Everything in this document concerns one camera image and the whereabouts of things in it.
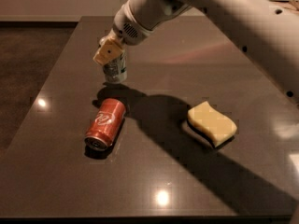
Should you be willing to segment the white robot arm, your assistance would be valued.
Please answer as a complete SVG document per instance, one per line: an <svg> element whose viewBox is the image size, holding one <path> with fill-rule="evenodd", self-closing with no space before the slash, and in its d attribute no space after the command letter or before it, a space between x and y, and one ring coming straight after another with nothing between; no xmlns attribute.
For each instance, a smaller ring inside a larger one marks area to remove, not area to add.
<svg viewBox="0 0 299 224"><path fill-rule="evenodd" d="M203 12L295 104L299 104L299 18L268 0L128 0L93 60L118 62L163 22L194 7Z"/></svg>

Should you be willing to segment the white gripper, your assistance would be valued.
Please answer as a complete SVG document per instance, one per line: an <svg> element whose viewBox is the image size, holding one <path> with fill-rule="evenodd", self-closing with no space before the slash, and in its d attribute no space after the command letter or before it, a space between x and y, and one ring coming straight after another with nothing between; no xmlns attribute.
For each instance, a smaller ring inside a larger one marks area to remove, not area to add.
<svg viewBox="0 0 299 224"><path fill-rule="evenodd" d="M128 0L115 15L112 30L100 39L93 60L106 65L124 53L123 43L140 44L160 24L187 10L178 0Z"/></svg>

